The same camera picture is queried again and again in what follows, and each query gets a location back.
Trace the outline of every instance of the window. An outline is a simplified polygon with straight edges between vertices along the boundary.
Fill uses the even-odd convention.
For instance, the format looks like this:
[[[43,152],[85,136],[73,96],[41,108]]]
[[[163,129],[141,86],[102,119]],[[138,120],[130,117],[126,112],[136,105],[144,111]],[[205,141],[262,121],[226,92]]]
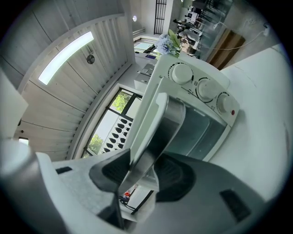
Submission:
[[[18,138],[18,141],[28,145],[28,139],[27,138],[20,137],[20,138]]]
[[[82,158],[122,149],[140,103],[140,95],[123,89],[119,90],[106,107],[84,148]]]
[[[134,42],[134,51],[140,53],[149,53],[151,55],[157,56],[157,51],[155,43],[157,40],[140,38]]]

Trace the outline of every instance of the ceiling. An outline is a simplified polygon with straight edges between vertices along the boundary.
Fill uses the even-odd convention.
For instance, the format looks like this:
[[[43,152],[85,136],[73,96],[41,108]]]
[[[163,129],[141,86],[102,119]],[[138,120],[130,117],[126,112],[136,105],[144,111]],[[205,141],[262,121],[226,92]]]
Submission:
[[[39,1],[21,16],[0,47],[0,66],[28,103],[15,138],[28,138],[35,151],[47,153],[53,161],[66,159],[91,104],[128,61],[121,15],[74,29],[121,12],[116,0],[55,0]],[[40,82],[51,59],[88,31],[94,40],[72,55],[48,85]],[[94,64],[87,63],[89,54]]]
[[[130,11],[132,16],[136,16],[136,22],[132,21],[132,31],[142,28],[141,25],[141,0],[130,0]]]

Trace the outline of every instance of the white cloth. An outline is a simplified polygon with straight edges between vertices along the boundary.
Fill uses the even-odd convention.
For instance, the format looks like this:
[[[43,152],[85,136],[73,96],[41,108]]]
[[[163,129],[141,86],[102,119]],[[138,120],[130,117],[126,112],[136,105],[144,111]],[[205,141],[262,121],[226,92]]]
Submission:
[[[198,35],[188,29],[183,30],[182,32],[178,33],[178,35],[181,37],[188,37],[190,40],[193,40],[195,42],[200,40],[200,37]]]

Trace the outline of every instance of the green foliage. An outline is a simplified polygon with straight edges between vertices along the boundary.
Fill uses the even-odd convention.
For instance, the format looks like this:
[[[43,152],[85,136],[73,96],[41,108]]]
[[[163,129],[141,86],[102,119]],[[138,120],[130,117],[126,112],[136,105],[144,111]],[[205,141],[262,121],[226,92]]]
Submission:
[[[160,57],[161,57],[161,54],[157,53],[156,60],[159,60]]]
[[[177,48],[180,48],[180,40],[171,29],[169,29],[168,35],[170,36],[173,45]]]
[[[116,97],[116,99],[114,100],[112,106],[115,107],[116,111],[121,113],[124,107],[126,106],[126,104],[128,103],[129,99],[130,99],[129,95],[126,95],[125,93],[120,92],[118,96]]]
[[[102,147],[102,144],[103,144],[103,139],[101,139],[97,134],[94,134],[88,148],[95,154],[98,154],[99,150]]]

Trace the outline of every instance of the wooden panel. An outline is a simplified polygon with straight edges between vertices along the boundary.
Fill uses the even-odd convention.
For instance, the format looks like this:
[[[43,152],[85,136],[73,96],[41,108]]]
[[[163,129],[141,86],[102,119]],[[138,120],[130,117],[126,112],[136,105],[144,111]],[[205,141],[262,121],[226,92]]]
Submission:
[[[57,53],[58,50],[55,49],[55,51],[52,51],[52,56]],[[63,64],[47,85],[38,80],[42,71],[43,65],[39,66],[34,71],[30,81],[70,106],[86,112],[96,96],[96,93],[89,89],[88,85],[80,78],[80,76],[69,64]]]
[[[105,22],[108,37],[111,40],[111,43],[113,44],[113,48],[115,48],[116,53],[118,54],[119,63],[120,65],[124,65],[126,63],[125,60],[125,48],[124,46],[121,46],[118,39],[118,29],[115,28],[115,20],[111,19],[110,21]]]
[[[60,131],[45,127],[40,127],[33,125],[27,122],[22,121],[20,126],[17,127],[14,138],[18,139],[19,137],[28,138],[28,140],[44,140],[44,141],[59,141],[66,140],[71,141],[74,133]]]
[[[53,162],[66,160],[67,151],[47,152],[46,153]]]
[[[115,29],[116,40],[119,45],[119,53],[121,53],[123,61],[124,61],[124,63],[126,63],[127,62],[127,56],[126,56],[127,54],[126,54],[125,45],[121,46],[122,36],[119,31],[118,19],[117,18],[112,19],[111,24],[112,24],[113,28]]]
[[[117,0],[74,0],[83,23],[90,20],[118,14]]]
[[[232,48],[239,47],[243,45],[244,42],[245,39],[241,35],[234,33],[230,29],[225,29],[219,42],[215,46],[215,48],[217,48],[218,50],[214,50],[210,54],[210,56],[207,59],[207,62],[221,70],[239,50],[239,48]]]
[[[33,12],[51,41],[68,31],[55,1],[40,1],[34,5]]]
[[[13,86],[17,89],[23,75],[20,74],[18,71],[16,71],[8,62],[6,62],[1,56],[0,56],[0,67],[2,68],[0,70],[0,73],[4,73],[5,76],[10,80],[10,82],[13,84]]]
[[[245,42],[245,39],[239,35],[236,34],[232,40],[230,41],[229,45],[226,47],[226,49],[232,49],[237,48],[241,45],[243,45]],[[221,54],[221,58],[215,63],[215,67],[219,70],[223,69],[225,65],[231,60],[231,58],[236,54],[238,49],[233,50],[223,50]]]
[[[117,29],[120,32],[121,42],[125,48],[126,58],[128,62],[135,63],[135,54],[133,53],[133,38],[132,28],[129,24],[128,18],[121,17],[117,19]]]
[[[54,0],[55,4],[59,8],[63,19],[65,20],[69,29],[72,29],[80,24],[82,21],[79,17],[77,8],[73,0]]]
[[[90,53],[84,52],[86,49],[87,48],[83,48],[76,52],[68,59],[68,63],[96,93],[99,93],[110,77],[105,72],[105,69],[101,64],[99,57],[94,52],[93,47],[92,51],[94,52],[93,56],[95,57],[95,62],[93,64],[87,63],[87,56]]]
[[[115,67],[113,63],[110,61],[110,58],[105,50],[105,47],[103,46],[101,42],[101,38],[99,36],[99,33],[97,31],[96,25],[91,26],[91,32],[94,38],[94,42],[92,43],[95,51],[97,52],[101,63],[103,64],[103,67],[105,68],[107,74],[112,77],[114,75]]]
[[[117,54],[114,48],[111,46],[110,39],[106,34],[107,32],[104,27],[104,22],[97,23],[96,28],[98,30],[98,36],[100,37],[100,43],[105,48],[106,53],[109,57],[110,63],[112,64],[112,67],[114,68],[114,71],[116,72],[120,68],[120,65],[117,61]]]
[[[234,36],[234,33],[230,29],[225,29],[223,35],[221,36],[215,48],[218,48],[218,49],[226,48],[233,36]],[[208,59],[206,60],[206,62],[209,64],[213,64],[217,60],[217,58],[220,56],[220,54],[221,54],[221,50],[213,50],[210,56],[208,57]]]
[[[29,105],[26,112],[22,116],[22,120],[47,128],[71,132],[76,131],[79,123],[72,123],[66,119],[58,119],[55,116],[59,116],[59,113],[49,115],[46,112],[40,111],[40,109],[42,108]]]
[[[45,141],[29,141],[30,147],[36,152],[55,152],[55,151],[67,151],[70,143],[57,143],[48,144]]]
[[[7,33],[1,44],[0,54],[24,75],[50,43],[48,36],[30,11]]]
[[[53,108],[52,111],[54,112],[51,115],[54,115],[56,118],[64,119],[66,117],[66,120],[76,123],[84,115],[83,112],[56,99],[32,82],[28,82],[22,96],[28,102],[28,108],[31,108],[31,106],[41,108],[41,110],[46,107]]]

